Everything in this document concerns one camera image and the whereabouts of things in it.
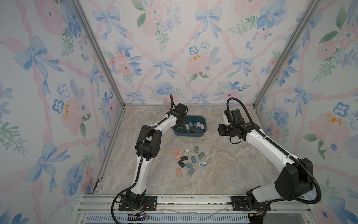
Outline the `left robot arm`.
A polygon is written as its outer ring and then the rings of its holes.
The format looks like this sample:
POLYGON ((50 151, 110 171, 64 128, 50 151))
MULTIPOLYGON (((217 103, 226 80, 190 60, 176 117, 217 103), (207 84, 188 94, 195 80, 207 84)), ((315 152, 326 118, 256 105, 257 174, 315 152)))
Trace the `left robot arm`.
POLYGON ((170 110, 161 120, 152 125, 142 126, 135 145, 137 164, 132 184, 119 194, 125 204, 133 209, 139 210, 144 207, 149 168, 160 151, 163 133, 171 128, 184 125, 187 112, 186 105, 171 103, 170 110))

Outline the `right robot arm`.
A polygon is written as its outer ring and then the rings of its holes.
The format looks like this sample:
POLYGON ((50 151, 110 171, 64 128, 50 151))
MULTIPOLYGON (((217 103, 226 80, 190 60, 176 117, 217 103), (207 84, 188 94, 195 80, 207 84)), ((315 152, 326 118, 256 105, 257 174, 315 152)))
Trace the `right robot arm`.
POLYGON ((247 191, 245 200, 240 206, 257 211, 273 202, 293 200, 306 204, 320 202, 322 192, 313 175, 313 164, 310 160, 300 159, 283 149, 257 124, 252 121, 245 122, 238 109, 233 111, 226 109, 223 117, 224 123, 218 127, 220 136, 238 137, 253 145, 280 173, 273 183, 247 191))

